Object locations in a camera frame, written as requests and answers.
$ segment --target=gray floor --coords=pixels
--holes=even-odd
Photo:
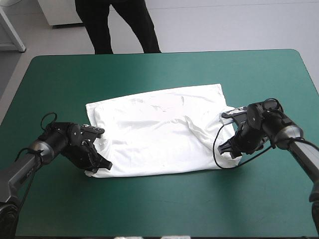
[[[319,0],[146,2],[162,52],[292,48],[300,52],[319,89]],[[52,29],[36,0],[22,0],[4,10],[27,51],[0,52],[0,89],[5,88],[0,99],[0,122],[33,57],[93,53],[85,28]],[[136,37],[115,11],[110,12],[109,20],[114,52],[141,53]],[[13,59],[17,55],[20,59],[15,67]]]
[[[3,95],[20,56],[19,52],[0,52],[0,96]]]

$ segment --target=black cable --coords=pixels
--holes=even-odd
[[[310,141],[305,140],[304,138],[292,138],[292,141],[297,141],[297,142],[308,144],[308,145],[314,147],[317,151],[319,151],[319,147],[318,146],[316,146],[315,144],[311,143]]]
[[[42,126],[43,120],[44,120],[47,116],[49,116],[49,115],[54,115],[54,119],[51,121],[50,124],[55,123],[55,122],[56,122],[56,119],[58,118],[58,115],[57,115],[55,112],[49,112],[49,113],[45,114],[45,115],[43,116],[43,118],[42,118],[42,120],[41,120],[41,124],[40,124],[40,125],[41,125],[41,129],[43,129],[44,131],[45,131],[45,128],[43,128],[43,126]]]
[[[253,159],[259,157],[260,155],[262,155],[263,153],[267,152],[269,149],[272,148],[272,146],[269,146],[268,148],[264,149],[263,151],[261,151],[260,153],[256,154],[256,155],[253,156],[252,158],[246,160],[245,162],[243,162],[243,163],[241,163],[241,164],[239,164],[239,165],[237,165],[237,166],[235,166],[235,167],[231,167],[231,168],[222,167],[222,166],[220,166],[220,165],[217,163],[217,160],[216,160],[216,156],[215,156],[215,144],[216,144],[218,135],[219,135],[220,131],[221,131],[223,128],[224,128],[224,125],[223,125],[223,126],[219,129],[219,131],[217,132],[217,135],[216,135],[216,138],[215,138],[214,144],[213,144],[213,157],[214,157],[214,161],[215,161],[216,165],[217,165],[219,168],[221,168],[221,169],[234,169],[234,168],[241,167],[241,166],[243,166],[244,164],[246,164],[246,163],[250,162],[251,160],[253,160]],[[274,143],[274,145],[276,145],[277,143],[280,143],[281,141],[286,141],[286,140],[289,140],[289,142],[288,142],[288,147],[289,147],[289,145],[290,145],[292,142],[296,141],[296,142],[301,142],[301,143],[308,144],[308,145],[314,147],[317,151],[319,151],[319,147],[318,147],[318,146],[316,146],[314,143],[311,143],[310,141],[305,140],[305,139],[302,138],[302,137],[298,137],[298,138],[284,138],[284,139],[282,139],[282,140],[277,141],[276,143]]]
[[[21,149],[21,150],[19,151],[19,153],[17,154],[15,160],[14,160],[15,162],[19,159],[20,154],[21,154],[24,150],[28,150],[28,153],[32,153],[32,154],[34,154],[34,155],[38,155],[38,156],[40,157],[41,165],[43,164],[43,159],[42,159],[42,155],[41,155],[41,153],[43,152],[43,150],[38,150],[38,151],[36,151],[36,150],[31,149],[31,148],[23,148],[23,149]],[[19,205],[19,209],[18,209],[18,212],[17,212],[17,217],[15,218],[14,225],[16,224],[16,221],[18,220],[18,216],[19,216],[19,214],[20,214],[20,212],[21,212],[21,209],[22,209],[23,204],[24,204],[24,202],[25,202],[25,200],[26,200],[26,197],[28,196],[28,193],[29,193],[29,191],[30,191],[31,184],[32,184],[32,182],[33,182],[34,176],[35,176],[35,168],[33,168],[33,173],[32,173],[31,179],[30,179],[29,184],[28,184],[28,186],[27,186],[27,188],[26,188],[26,190],[25,190],[25,192],[24,192],[23,199],[21,200],[21,203],[20,203],[20,205]]]
[[[221,169],[234,169],[234,168],[239,168],[239,167],[243,166],[244,164],[250,162],[251,160],[253,160],[253,159],[259,157],[260,155],[262,155],[263,153],[267,152],[269,149],[272,148],[271,146],[269,146],[269,147],[266,148],[265,150],[261,151],[260,153],[256,154],[255,156],[251,157],[250,159],[246,160],[245,162],[243,162],[243,163],[241,163],[241,164],[238,164],[238,165],[235,166],[235,167],[231,167],[231,168],[222,167],[222,166],[220,166],[220,165],[217,163],[217,160],[216,160],[216,156],[215,156],[215,144],[216,144],[216,140],[217,140],[217,138],[218,138],[218,135],[219,135],[220,131],[221,131],[223,128],[224,128],[224,125],[223,125],[223,126],[219,129],[219,131],[217,132],[216,138],[215,138],[214,143],[213,143],[213,157],[214,157],[214,161],[215,161],[216,165],[217,165],[219,168],[221,168]]]

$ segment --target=folded white fabric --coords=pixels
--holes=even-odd
[[[131,177],[217,169],[212,147],[226,105],[221,85],[182,87],[124,96],[86,105],[91,125],[105,129],[94,144],[113,163],[86,175]],[[238,164],[240,157],[221,156],[217,146],[234,135],[225,126],[215,146],[218,163]]]

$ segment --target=white object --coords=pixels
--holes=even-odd
[[[182,87],[124,96],[86,105],[92,125],[105,129],[94,144],[113,163],[88,176],[129,177],[218,169],[213,141],[226,105],[221,85]],[[221,131],[216,159],[234,167],[240,158],[221,156],[217,146],[234,135],[232,125]]]
[[[38,0],[49,25],[81,23],[74,0]]]
[[[25,51],[25,46],[0,6],[0,50]]]

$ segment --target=person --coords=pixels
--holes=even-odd
[[[113,54],[108,27],[110,5],[131,27],[144,53],[160,53],[145,0],[75,0],[76,11],[89,34],[95,54]]]

